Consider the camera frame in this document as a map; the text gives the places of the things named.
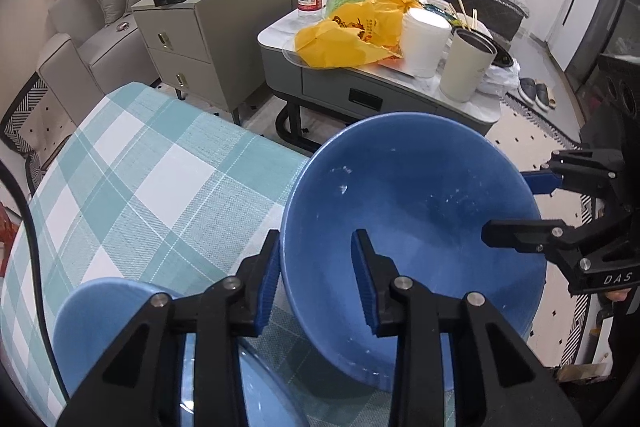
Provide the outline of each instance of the white plastic bag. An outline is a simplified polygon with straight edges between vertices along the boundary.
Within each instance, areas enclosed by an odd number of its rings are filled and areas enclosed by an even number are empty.
[[[511,68],[489,66],[488,71],[484,74],[484,78],[476,90],[485,94],[504,96],[507,94],[507,91],[518,87],[519,77],[520,65],[514,58]]]

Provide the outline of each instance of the drawer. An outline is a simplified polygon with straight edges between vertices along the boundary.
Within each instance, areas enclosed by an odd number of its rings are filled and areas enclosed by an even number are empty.
[[[142,10],[133,17],[148,48],[210,62],[194,10]]]
[[[320,105],[368,117],[382,112],[436,112],[436,105],[347,70],[303,70],[302,92]]]
[[[216,70],[211,64],[157,50],[149,50],[149,53],[164,83],[194,94],[220,109],[235,109],[226,107]]]

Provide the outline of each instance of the black cable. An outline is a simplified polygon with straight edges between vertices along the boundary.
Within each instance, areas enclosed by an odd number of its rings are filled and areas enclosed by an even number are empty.
[[[53,347],[51,346],[51,339],[49,338],[49,332],[47,331],[47,321],[44,315],[44,300],[42,297],[42,274],[40,272],[40,251],[38,250],[38,238],[36,236],[36,227],[33,223],[33,216],[29,210],[27,200],[22,193],[20,185],[15,180],[9,169],[0,161],[0,182],[7,188],[9,194],[14,198],[15,204],[18,206],[18,210],[22,216],[22,223],[24,225],[24,233],[27,236],[27,243],[29,244],[29,257],[31,259],[31,278],[33,280],[33,296],[36,301],[36,319],[38,321],[38,329],[40,330],[40,336],[44,343],[44,349],[47,352],[47,358],[51,364],[53,375],[56,378],[60,391],[65,403],[69,401],[69,395],[66,391],[62,376],[60,375],[60,369],[56,362],[56,357],[53,354]]]

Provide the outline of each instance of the shoe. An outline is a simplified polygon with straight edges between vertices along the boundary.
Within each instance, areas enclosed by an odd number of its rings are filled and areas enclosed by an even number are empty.
[[[533,107],[536,99],[536,82],[533,78],[521,78],[518,84],[520,96],[530,107]]]
[[[554,92],[552,91],[552,89],[550,87],[547,87],[546,91],[549,93],[549,107],[551,109],[555,109],[556,108],[556,97],[554,96]]]
[[[549,102],[549,93],[546,90],[546,84],[540,82],[536,84],[536,104],[544,112],[548,112],[551,109],[551,103]]]

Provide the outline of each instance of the coffee table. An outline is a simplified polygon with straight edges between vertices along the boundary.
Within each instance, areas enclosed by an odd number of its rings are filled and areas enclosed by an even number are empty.
[[[431,79],[414,78],[380,64],[358,68],[315,70],[285,58],[292,39],[308,22],[290,12],[258,35],[266,82],[287,105],[276,118],[278,135],[309,152],[320,145],[302,134],[300,107],[326,114],[347,124],[394,111],[428,112],[459,121],[483,136],[500,118],[500,99],[476,92],[465,103],[447,98],[440,90],[440,73]],[[285,122],[289,120],[289,130]]]

